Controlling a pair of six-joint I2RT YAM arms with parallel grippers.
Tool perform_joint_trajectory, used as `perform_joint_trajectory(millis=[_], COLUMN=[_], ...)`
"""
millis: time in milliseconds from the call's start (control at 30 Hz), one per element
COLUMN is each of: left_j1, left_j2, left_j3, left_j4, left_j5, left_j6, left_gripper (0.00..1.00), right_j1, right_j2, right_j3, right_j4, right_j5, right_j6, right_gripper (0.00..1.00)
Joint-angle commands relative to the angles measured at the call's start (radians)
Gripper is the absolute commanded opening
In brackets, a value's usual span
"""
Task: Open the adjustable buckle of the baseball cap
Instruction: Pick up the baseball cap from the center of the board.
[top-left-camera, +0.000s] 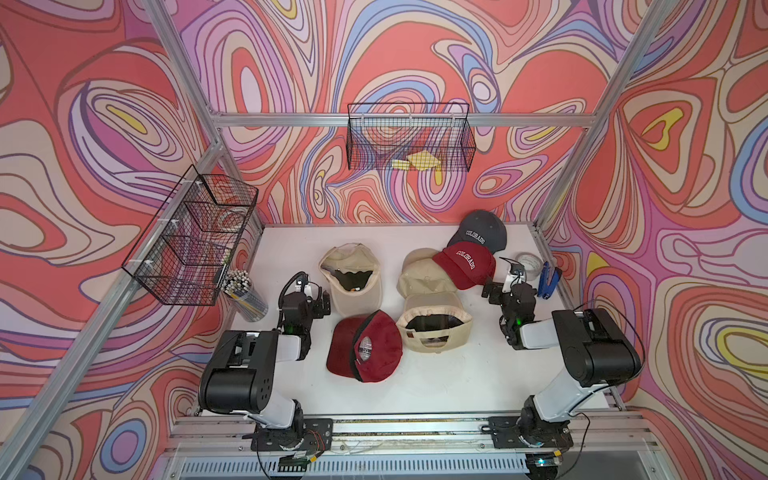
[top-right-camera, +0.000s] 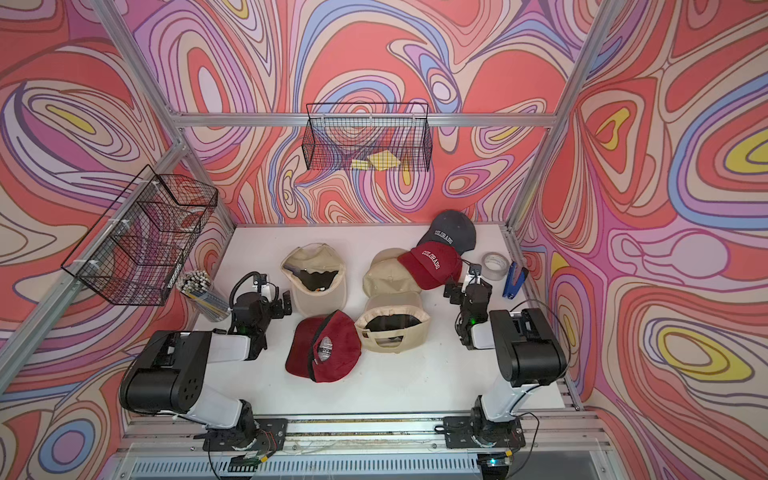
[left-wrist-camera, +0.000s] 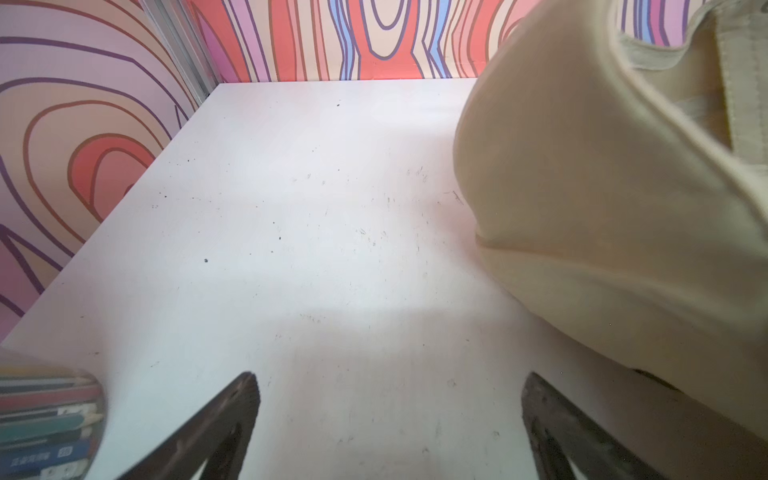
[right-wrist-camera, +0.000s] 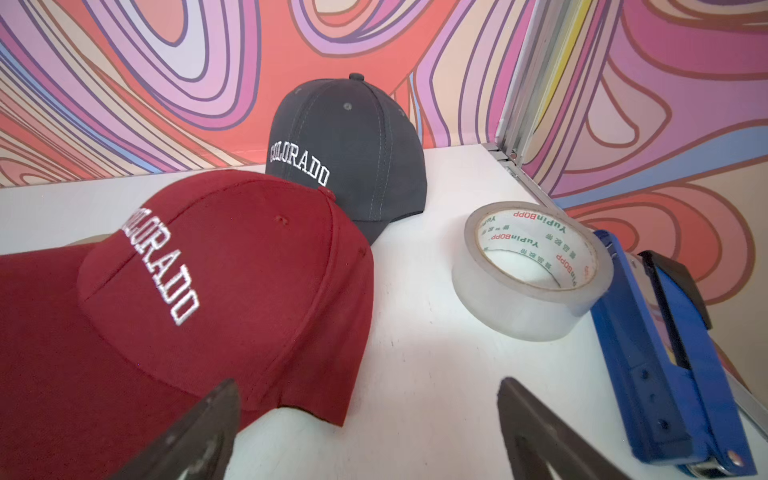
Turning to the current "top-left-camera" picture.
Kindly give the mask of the dark red cap front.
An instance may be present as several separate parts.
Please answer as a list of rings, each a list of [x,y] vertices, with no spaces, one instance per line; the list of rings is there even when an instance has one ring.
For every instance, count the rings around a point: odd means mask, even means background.
[[[337,323],[326,369],[361,383],[378,383],[395,372],[402,355],[402,339],[394,320],[386,312],[377,310]]]

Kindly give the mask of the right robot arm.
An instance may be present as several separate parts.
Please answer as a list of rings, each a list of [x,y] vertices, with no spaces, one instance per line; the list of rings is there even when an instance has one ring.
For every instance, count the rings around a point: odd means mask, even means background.
[[[517,351],[558,348],[563,368],[517,416],[495,416],[482,430],[496,449],[553,449],[573,446],[570,420],[591,398],[625,384],[643,368],[640,354],[604,308],[561,309],[535,318],[537,290],[528,283],[504,286],[487,281],[482,297],[501,308],[500,329]]]

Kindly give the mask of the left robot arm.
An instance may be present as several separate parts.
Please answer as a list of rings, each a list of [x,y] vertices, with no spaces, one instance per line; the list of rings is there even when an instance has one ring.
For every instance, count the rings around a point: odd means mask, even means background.
[[[328,450],[333,421],[307,420],[298,400],[275,390],[275,372],[279,363],[307,357],[313,322],[330,313],[330,295],[323,289],[316,297],[292,292],[280,298],[276,328],[224,332],[201,377],[200,408],[253,421],[254,432],[247,436],[253,451]]]

